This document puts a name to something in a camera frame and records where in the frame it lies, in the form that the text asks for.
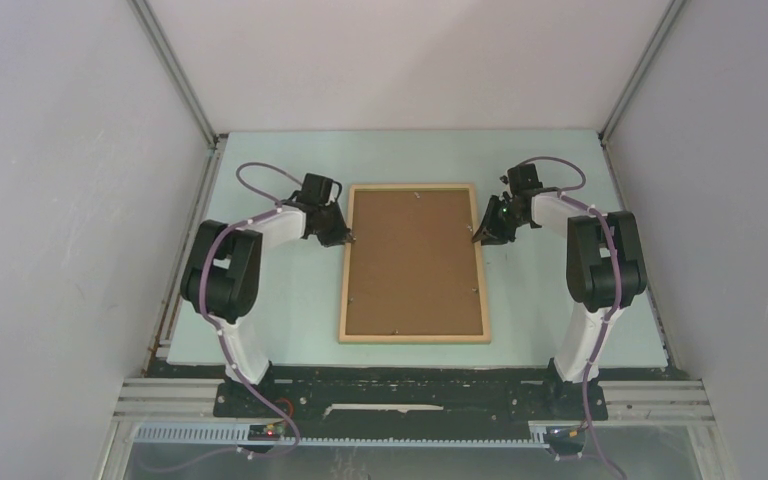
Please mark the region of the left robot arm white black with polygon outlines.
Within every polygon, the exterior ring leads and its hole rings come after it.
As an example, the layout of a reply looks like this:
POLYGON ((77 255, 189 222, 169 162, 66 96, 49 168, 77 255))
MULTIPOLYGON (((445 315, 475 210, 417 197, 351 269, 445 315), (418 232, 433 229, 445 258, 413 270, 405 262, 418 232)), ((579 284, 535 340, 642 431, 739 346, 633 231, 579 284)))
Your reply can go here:
POLYGON ((180 295, 212 326, 227 375, 243 383, 237 402, 252 416, 268 414, 276 403, 275 388, 262 380, 271 361, 245 319, 260 290, 263 255, 311 236, 326 248, 353 242, 339 205, 342 193, 340 182, 308 173, 272 209, 232 224, 205 220, 197 229, 180 295))

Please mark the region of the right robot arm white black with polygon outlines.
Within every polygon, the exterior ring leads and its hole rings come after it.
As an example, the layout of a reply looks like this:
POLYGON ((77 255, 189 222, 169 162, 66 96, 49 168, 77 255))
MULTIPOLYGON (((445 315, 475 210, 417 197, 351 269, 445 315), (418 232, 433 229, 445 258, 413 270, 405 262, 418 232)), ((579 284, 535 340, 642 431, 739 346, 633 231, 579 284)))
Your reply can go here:
POLYGON ((574 383, 598 375, 602 348, 615 321, 648 285, 636 218, 629 211, 603 212, 572 197, 572 187, 547 187, 536 158, 510 168, 507 189, 491 196, 472 240, 484 246, 516 239, 523 226, 547 228, 566 242, 565 279, 574 302, 570 323, 552 365, 560 378, 541 392, 545 411, 566 418, 582 403, 574 383))

